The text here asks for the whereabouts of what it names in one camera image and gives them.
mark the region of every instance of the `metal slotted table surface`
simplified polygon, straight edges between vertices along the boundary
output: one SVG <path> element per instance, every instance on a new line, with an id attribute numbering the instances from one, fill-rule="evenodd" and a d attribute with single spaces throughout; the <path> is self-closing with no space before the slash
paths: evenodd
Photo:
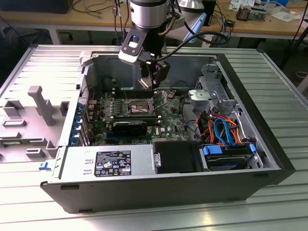
<path id="1" fill-rule="evenodd" d="M 53 46 L 29 48 L 2 86 L 20 89 L 23 81 L 54 78 L 53 100 L 69 98 L 78 75 L 82 51 L 110 51 L 111 46 Z M 306 230 L 308 225 L 308 102 L 266 54 L 251 49 L 184 48 L 182 52 L 223 53 L 287 153 L 296 173 L 280 185 L 268 186 L 246 201 L 93 214 L 68 214 L 40 187 L 45 174 L 39 162 L 0 164 L 1 230 Z M 3 106 L 7 94 L 0 95 Z"/>

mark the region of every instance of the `warning label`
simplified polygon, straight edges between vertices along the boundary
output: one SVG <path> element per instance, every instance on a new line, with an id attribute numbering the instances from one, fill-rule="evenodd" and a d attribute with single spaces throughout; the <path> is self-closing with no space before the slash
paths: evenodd
<path id="1" fill-rule="evenodd" d="M 97 152 L 94 175 L 96 177 L 131 175 L 130 151 Z"/>

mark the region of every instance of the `floor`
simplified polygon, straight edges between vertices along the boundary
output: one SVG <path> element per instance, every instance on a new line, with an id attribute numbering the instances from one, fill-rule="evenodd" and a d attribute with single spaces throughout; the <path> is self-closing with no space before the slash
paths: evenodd
<path id="1" fill-rule="evenodd" d="M 34 32 L 33 29 L 21 29 L 17 28 L 17 32 L 20 35 Z M 10 74 L 12 69 L 15 67 L 25 50 L 27 49 L 27 43 L 32 43 L 35 37 L 26 38 L 25 41 L 18 41 L 18 35 L 12 30 L 5 30 L 6 38 L 0 39 L 0 85 L 5 81 L 7 76 Z M 63 44 L 78 44 L 87 45 L 89 44 L 89 38 L 86 31 L 71 31 L 74 39 L 70 40 L 68 35 L 61 35 Z M 93 31 L 93 44 L 94 45 L 116 45 L 115 33 L 114 32 L 100 32 Z M 235 48 L 237 46 L 239 38 L 231 38 L 229 48 Z M 255 39 L 245 39 L 244 47 L 250 47 L 253 45 Z M 34 41 L 39 44 L 51 44 L 50 39 L 39 37 Z M 168 46 L 178 45 L 178 41 L 173 39 L 167 40 Z M 189 44 L 189 46 L 200 47 L 199 41 Z M 289 41 L 282 39 L 267 39 L 266 41 L 260 42 L 258 48 L 263 49 L 271 59 L 276 63 L 280 64 L 283 54 L 288 49 Z M 308 72 L 308 52 L 307 45 L 300 45 L 297 51 L 293 54 L 283 72 L 289 77 L 289 79 L 297 86 L 300 83 L 300 79 L 296 78 L 296 72 Z"/>

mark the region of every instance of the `circuit board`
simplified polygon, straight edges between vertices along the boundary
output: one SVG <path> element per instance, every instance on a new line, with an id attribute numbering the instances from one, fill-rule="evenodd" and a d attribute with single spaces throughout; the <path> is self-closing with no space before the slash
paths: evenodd
<path id="1" fill-rule="evenodd" d="M 93 113 L 91 113 L 92 117 L 90 118 L 90 123 L 94 129 L 94 137 L 91 140 L 91 145 L 131 145 L 150 144 L 157 140 L 187 140 L 187 130 L 179 113 L 180 96 L 173 96 L 172 99 L 166 101 L 168 92 L 167 90 L 165 94 L 161 93 L 153 97 L 153 107 L 157 108 L 155 110 L 155 115 L 159 118 L 158 124 L 155 126 L 148 126 L 146 135 L 131 137 L 117 137 L 112 134 L 112 123 L 115 122 L 116 113 L 119 112 L 121 115 L 128 113 L 127 100 L 115 99 L 111 93 L 105 93 L 100 99 L 94 101 L 95 104 L 90 104 L 90 108 L 94 109 Z M 140 113 L 135 111 L 137 115 L 143 114 L 142 110 L 136 110 L 140 111 Z"/>

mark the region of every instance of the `blue clip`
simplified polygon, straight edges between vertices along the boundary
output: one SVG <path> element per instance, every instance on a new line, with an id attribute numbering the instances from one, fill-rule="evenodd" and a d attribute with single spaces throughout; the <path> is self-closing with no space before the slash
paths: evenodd
<path id="1" fill-rule="evenodd" d="M 209 145 L 207 148 L 210 154 L 222 154 L 222 150 L 219 145 Z"/>
<path id="2" fill-rule="evenodd" d="M 76 128 L 78 128 L 80 126 L 80 124 L 79 123 L 77 123 L 77 122 L 73 122 L 73 126 L 72 126 L 72 128 L 73 129 L 76 129 Z"/>
<path id="3" fill-rule="evenodd" d="M 84 108 L 83 104 L 82 103 L 77 103 L 77 108 L 78 110 L 81 110 Z"/>
<path id="4" fill-rule="evenodd" d="M 74 116 L 74 121 L 75 122 L 79 122 L 81 119 L 80 119 L 80 116 L 78 116 L 78 115 L 75 115 Z"/>
<path id="5" fill-rule="evenodd" d="M 43 162 L 40 164 L 39 170 L 51 170 L 50 167 L 48 167 L 48 162 Z"/>
<path id="6" fill-rule="evenodd" d="M 249 148 L 250 148 L 250 150 L 251 150 L 251 152 L 253 153 L 253 154 L 255 154 L 256 153 L 256 147 L 251 143 L 250 145 L 249 145 Z"/>
<path id="7" fill-rule="evenodd" d="M 71 136 L 75 136 L 75 135 L 77 135 L 78 134 L 78 131 L 76 131 L 76 130 L 71 130 Z"/>
<path id="8" fill-rule="evenodd" d="M 68 141 L 69 141 L 70 143 L 76 143 L 77 139 L 76 139 L 75 137 L 70 137 L 70 138 L 68 139 Z"/>
<path id="9" fill-rule="evenodd" d="M 203 155 L 208 155 L 208 154 L 209 154 L 209 151 L 208 151 L 208 149 L 207 149 L 207 146 L 204 146 L 204 147 L 202 148 L 202 151 L 203 151 Z"/>
<path id="10" fill-rule="evenodd" d="M 207 145 L 202 148 L 203 155 L 209 155 L 209 154 L 222 154 L 222 149 L 219 145 Z"/>

